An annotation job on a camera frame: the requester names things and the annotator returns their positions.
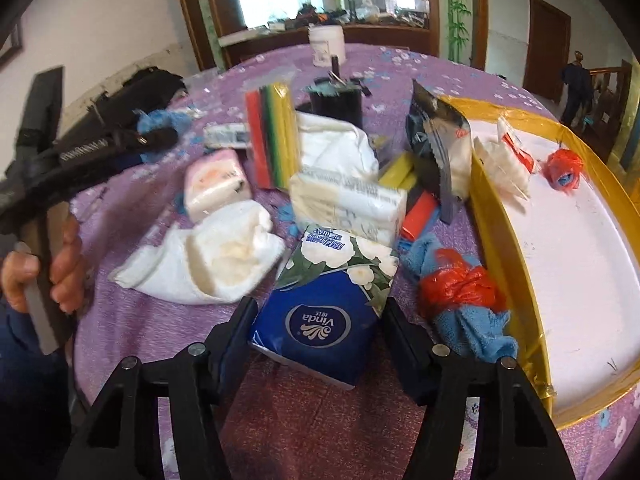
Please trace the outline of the red bag blue cloth bundle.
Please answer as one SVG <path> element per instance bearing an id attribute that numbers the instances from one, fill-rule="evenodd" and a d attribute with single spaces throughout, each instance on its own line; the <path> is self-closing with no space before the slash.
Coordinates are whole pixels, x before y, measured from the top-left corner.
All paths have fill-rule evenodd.
<path id="1" fill-rule="evenodd" d="M 416 312 L 435 327 L 443 344 L 487 363 L 518 356 L 518 342 L 506 332 L 511 317 L 506 296 L 480 260 L 426 233 L 401 262 L 416 282 Z"/>

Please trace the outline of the pink rose tissue pack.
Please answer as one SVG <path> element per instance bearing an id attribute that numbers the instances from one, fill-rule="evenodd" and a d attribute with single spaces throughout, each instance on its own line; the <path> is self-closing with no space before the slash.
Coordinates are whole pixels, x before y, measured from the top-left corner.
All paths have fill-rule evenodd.
<path id="1" fill-rule="evenodd" d="M 241 200 L 252 190 L 236 151 L 218 150 L 194 162 L 184 177 L 184 208 L 194 223 L 214 211 Z"/>

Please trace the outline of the white towel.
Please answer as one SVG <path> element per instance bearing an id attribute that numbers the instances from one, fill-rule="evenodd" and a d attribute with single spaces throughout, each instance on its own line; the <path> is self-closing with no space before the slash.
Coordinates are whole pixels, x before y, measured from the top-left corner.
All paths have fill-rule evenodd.
<path id="1" fill-rule="evenodd" d="M 174 304 L 233 304 L 252 292 L 284 253 L 269 211 L 254 200 L 224 206 L 191 229 L 173 224 L 108 279 Z"/>

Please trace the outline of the blue Vinda tissue pack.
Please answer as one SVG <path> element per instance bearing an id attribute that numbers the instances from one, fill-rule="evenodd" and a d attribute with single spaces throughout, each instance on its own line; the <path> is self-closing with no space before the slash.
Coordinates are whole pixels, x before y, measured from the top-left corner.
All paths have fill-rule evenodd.
<path id="1" fill-rule="evenodd" d="M 398 266 L 393 248 L 310 226 L 260 308 L 250 345 L 329 384 L 354 388 Z"/>

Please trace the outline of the multicolour sponge strips pack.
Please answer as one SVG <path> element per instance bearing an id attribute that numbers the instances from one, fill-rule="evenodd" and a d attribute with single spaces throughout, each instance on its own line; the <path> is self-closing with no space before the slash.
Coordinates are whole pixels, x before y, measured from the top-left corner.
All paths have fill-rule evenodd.
<path id="1" fill-rule="evenodd" d="M 288 192 L 302 161 L 290 86 L 276 81 L 247 91 L 245 106 L 256 185 Z"/>

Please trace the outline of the lemon print tissue pack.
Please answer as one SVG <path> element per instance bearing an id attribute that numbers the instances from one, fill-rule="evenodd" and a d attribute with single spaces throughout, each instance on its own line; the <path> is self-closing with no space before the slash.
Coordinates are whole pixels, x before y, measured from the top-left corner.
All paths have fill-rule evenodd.
<path id="1" fill-rule="evenodd" d="M 393 247 L 407 210 L 407 192 L 334 171 L 303 168 L 288 186 L 296 224 L 338 229 Z"/>

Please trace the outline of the red plastic bag bundle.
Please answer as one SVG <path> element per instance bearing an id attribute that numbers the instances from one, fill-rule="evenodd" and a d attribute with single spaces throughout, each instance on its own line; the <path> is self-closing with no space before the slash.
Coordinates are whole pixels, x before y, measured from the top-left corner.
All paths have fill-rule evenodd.
<path id="1" fill-rule="evenodd" d="M 559 148 L 542 165 L 542 172 L 552 188 L 571 193 L 579 186 L 584 162 L 568 148 Z"/>

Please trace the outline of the black foil snack bag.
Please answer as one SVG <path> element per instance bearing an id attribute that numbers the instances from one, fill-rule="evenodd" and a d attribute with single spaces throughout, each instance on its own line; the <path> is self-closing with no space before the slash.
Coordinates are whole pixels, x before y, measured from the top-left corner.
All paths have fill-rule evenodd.
<path id="1" fill-rule="evenodd" d="M 470 124 L 460 110 L 413 79 L 405 128 L 418 181 L 438 200 L 440 220 L 451 224 L 469 198 Z"/>

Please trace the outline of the blue knitted cloth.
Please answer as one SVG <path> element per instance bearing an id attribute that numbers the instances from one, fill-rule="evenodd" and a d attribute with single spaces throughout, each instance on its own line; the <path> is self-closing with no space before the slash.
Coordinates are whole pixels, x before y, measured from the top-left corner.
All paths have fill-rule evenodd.
<path id="1" fill-rule="evenodd" d="M 137 133 L 142 136 L 146 136 L 156 129 L 171 128 L 177 133 L 177 139 L 180 139 L 180 136 L 186 133 L 192 124 L 192 119 L 188 114 L 176 112 L 175 110 L 152 110 L 152 112 L 149 113 L 145 113 L 143 110 L 136 110 L 136 114 L 138 115 Z M 140 155 L 140 158 L 144 164 L 155 164 L 172 150 L 175 145 L 174 143 L 156 152 L 143 153 Z"/>

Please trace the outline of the white bag red label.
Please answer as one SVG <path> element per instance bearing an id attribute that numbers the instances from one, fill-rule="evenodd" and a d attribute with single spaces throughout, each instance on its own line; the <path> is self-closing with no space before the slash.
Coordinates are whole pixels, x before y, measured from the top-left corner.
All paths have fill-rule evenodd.
<path id="1" fill-rule="evenodd" d="M 529 181 L 540 165 L 523 148 L 506 116 L 498 118 L 492 138 L 483 140 L 477 136 L 473 148 L 495 188 L 521 200 L 530 199 Z"/>

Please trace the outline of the yellow red sponge pack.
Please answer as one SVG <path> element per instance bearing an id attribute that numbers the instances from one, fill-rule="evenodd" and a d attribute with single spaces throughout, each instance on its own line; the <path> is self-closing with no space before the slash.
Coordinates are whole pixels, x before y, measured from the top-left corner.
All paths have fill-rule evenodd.
<path id="1" fill-rule="evenodd" d="M 439 203 L 433 193 L 420 185 L 409 153 L 403 152 L 390 162 L 382 170 L 378 183 L 407 193 L 405 220 L 400 228 L 403 240 L 413 243 L 434 226 L 439 217 Z"/>

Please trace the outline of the white cloth bundle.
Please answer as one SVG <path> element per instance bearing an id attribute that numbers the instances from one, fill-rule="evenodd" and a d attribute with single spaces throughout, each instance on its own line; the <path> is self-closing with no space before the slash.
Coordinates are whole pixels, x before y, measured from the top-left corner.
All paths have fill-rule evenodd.
<path id="1" fill-rule="evenodd" d="M 350 122 L 310 113 L 297 112 L 296 119 L 303 167 L 378 180 L 380 163 L 363 130 Z"/>

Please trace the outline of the yellow rimmed white tray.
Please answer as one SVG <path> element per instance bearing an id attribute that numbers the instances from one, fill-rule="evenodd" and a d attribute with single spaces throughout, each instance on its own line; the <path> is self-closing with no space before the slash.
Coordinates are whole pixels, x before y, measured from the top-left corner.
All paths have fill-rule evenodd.
<path id="1" fill-rule="evenodd" d="M 552 119 L 484 101 L 448 103 L 489 141 L 506 118 L 526 152 L 568 148 L 584 163 L 579 185 L 557 191 L 543 174 L 526 200 L 503 195 L 481 160 L 470 200 L 486 266 L 506 295 L 518 362 L 556 428 L 620 400 L 639 380 L 639 213 L 591 148 Z"/>

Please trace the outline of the small white wrapper packet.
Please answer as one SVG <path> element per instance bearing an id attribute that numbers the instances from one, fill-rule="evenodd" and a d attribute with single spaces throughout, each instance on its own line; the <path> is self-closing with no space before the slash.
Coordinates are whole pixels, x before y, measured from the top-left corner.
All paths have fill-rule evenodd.
<path id="1" fill-rule="evenodd" d="M 203 129 L 203 143 L 210 150 L 247 150 L 250 147 L 250 132 L 244 122 L 207 124 Z"/>

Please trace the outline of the wooden cabinet counter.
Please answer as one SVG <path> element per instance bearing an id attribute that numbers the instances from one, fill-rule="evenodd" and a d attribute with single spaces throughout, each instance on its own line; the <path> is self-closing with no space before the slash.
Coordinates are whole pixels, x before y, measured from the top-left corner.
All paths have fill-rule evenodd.
<path id="1" fill-rule="evenodd" d="M 228 66 L 238 65 L 256 55 L 273 50 L 311 44 L 311 59 L 319 66 L 328 66 L 331 56 L 346 61 L 346 44 L 370 44 L 371 46 L 409 50 L 431 56 L 439 56 L 438 31 L 408 25 L 345 24 L 342 26 L 309 26 L 286 32 L 268 32 L 250 38 L 236 37 L 224 46 L 219 40 L 224 60 Z"/>

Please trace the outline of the purple floral tablecloth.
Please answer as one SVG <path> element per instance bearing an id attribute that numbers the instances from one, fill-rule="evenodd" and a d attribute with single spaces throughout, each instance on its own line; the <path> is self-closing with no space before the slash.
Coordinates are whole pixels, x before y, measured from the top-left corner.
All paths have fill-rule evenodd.
<path id="1" fill-rule="evenodd" d="M 537 140 L 566 140 L 542 105 L 526 91 L 468 66 L 394 47 L 352 44 L 345 72 L 373 90 L 364 128 L 391 136 L 404 148 L 411 86 L 423 84 L 474 117 L 506 115 Z M 160 244 L 186 228 L 178 205 L 186 170 L 205 152 L 204 120 L 194 122 L 178 146 L 158 162 L 125 171 L 82 194 L 85 251 L 96 269 L 92 305 L 75 338 L 74 371 L 80 391 L 94 399 L 114 367 L 134 354 L 143 361 L 169 358 L 227 321 L 240 296 L 264 300 L 272 271 L 247 253 L 257 226 L 233 230 L 218 270 L 216 292 L 198 272 L 162 278 L 166 295 L 154 298 L 111 274 L 137 249 Z M 563 422 L 561 439 L 574 473 L 597 479 L 629 441 L 639 417 L 639 289 L 623 287 L 639 270 L 639 215 L 612 172 L 588 156 L 587 177 L 573 194 L 533 188 L 548 202 L 531 200 L 533 229 L 554 244 L 518 246 L 506 205 L 481 166 L 473 169 L 471 196 L 450 224 L 436 226 L 442 244 L 489 258 L 512 312 L 518 358 L 558 408 L 564 380 L 580 380 L 596 404 Z M 345 391 L 258 354 L 254 356 L 222 445 L 238 479 L 397 479 L 408 464 L 422 412 L 401 391 L 381 346 L 371 351 L 363 381 Z"/>

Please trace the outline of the black cup with clips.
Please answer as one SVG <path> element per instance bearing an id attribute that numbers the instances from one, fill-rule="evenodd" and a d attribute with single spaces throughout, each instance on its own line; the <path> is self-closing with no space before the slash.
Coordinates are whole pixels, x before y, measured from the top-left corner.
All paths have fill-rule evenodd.
<path id="1" fill-rule="evenodd" d="M 341 76 L 340 59 L 331 56 L 328 76 L 317 78 L 305 88 L 312 114 L 363 126 L 362 99 L 370 98 L 370 89 L 359 78 Z"/>

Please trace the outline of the white plastic jar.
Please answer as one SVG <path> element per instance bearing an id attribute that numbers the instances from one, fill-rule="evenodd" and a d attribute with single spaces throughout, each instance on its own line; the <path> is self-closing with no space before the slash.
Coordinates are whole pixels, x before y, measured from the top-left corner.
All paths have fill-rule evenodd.
<path id="1" fill-rule="evenodd" d="M 308 40 L 314 66 L 331 67 L 334 56 L 337 57 L 340 64 L 345 63 L 345 36 L 341 25 L 309 26 Z"/>

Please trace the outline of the person in dark clothes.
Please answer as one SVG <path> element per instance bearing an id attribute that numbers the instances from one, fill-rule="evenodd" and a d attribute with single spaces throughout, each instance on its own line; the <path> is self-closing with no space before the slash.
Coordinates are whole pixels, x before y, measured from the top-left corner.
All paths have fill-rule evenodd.
<path id="1" fill-rule="evenodd" d="M 592 107 L 593 86 L 590 71 L 582 65 L 584 55 L 574 53 L 574 61 L 562 69 L 561 80 L 567 86 L 567 99 L 560 123 L 567 128 L 573 123 L 578 110 L 589 113 Z"/>

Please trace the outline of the brown wooden door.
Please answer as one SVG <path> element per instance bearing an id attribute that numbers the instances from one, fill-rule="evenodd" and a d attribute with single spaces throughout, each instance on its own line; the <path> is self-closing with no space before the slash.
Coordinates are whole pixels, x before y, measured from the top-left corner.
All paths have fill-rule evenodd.
<path id="1" fill-rule="evenodd" d="M 570 16 L 544 0 L 529 0 L 529 31 L 523 87 L 559 103 L 562 69 L 570 53 Z"/>

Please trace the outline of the framed wall picture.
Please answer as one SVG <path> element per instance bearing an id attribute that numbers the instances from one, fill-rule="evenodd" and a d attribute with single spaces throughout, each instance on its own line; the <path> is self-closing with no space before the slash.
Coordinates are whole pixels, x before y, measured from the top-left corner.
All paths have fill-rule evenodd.
<path id="1" fill-rule="evenodd" d="M 0 50 L 0 68 L 9 64 L 23 50 L 22 24 L 17 22 Z"/>

